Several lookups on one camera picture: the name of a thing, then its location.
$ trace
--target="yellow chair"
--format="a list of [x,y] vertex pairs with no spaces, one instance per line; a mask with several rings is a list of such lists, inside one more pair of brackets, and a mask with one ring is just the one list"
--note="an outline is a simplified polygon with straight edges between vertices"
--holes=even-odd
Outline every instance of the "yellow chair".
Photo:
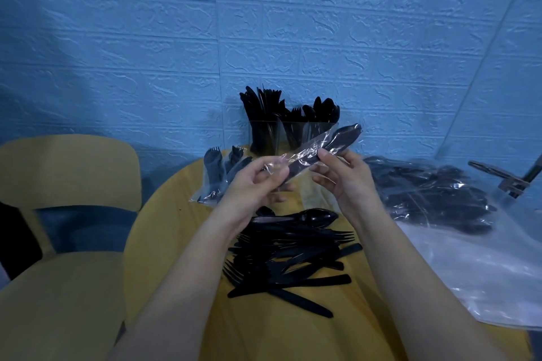
[[122,254],[55,254],[34,209],[141,207],[139,160],[127,143],[87,135],[0,146],[0,201],[20,209],[43,259],[0,290],[0,359],[97,361],[125,317]]

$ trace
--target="round wooden table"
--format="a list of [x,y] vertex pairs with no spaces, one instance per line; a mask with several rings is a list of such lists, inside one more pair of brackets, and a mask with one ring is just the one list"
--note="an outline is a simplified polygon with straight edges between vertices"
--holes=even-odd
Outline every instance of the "round wooden table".
[[[124,252],[128,329],[211,211],[189,202],[201,185],[202,168],[200,159],[172,176],[152,195],[134,222]],[[278,215],[290,214],[302,210],[302,203],[298,193],[291,193],[288,201],[272,208]],[[332,228],[352,230],[342,216]],[[200,360],[406,360],[364,253],[341,261],[344,273],[352,277],[351,284],[292,289],[331,310],[335,315],[332,319],[269,294],[229,299],[226,295],[233,287],[222,277]],[[323,268],[317,276],[336,274],[335,270]],[[498,337],[512,359],[531,359],[525,331],[485,326]]]

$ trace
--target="person's left hand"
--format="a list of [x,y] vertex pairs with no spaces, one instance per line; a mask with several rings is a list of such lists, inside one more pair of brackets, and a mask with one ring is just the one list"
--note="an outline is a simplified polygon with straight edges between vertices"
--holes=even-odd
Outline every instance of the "person's left hand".
[[[228,226],[232,231],[232,236],[239,234],[247,227],[259,207],[285,200],[283,196],[272,193],[272,191],[280,186],[288,176],[288,166],[284,165],[280,170],[276,169],[273,174],[262,171],[268,163],[279,164],[281,162],[284,163],[281,157],[260,157],[235,175],[226,194],[211,214],[214,219],[220,220]],[[287,184],[281,188],[282,190],[292,191],[292,186]]]

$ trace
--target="person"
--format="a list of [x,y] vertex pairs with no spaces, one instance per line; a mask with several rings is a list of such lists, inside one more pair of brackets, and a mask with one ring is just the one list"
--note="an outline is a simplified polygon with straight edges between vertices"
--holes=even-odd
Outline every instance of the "person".
[[[340,159],[320,149],[318,157],[325,165],[311,167],[318,173],[313,179],[335,196],[356,230],[409,359],[507,360],[386,213],[360,156],[349,150]],[[198,359],[228,245],[257,208],[284,200],[273,190],[288,167],[261,171],[276,161],[261,157],[236,175],[109,361]]]

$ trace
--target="chair backrest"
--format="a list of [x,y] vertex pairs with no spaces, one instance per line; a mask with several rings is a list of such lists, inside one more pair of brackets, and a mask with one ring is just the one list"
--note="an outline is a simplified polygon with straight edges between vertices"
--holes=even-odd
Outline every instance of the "chair backrest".
[[141,207],[139,160],[128,143],[107,137],[57,135],[0,146],[0,201],[20,209]]

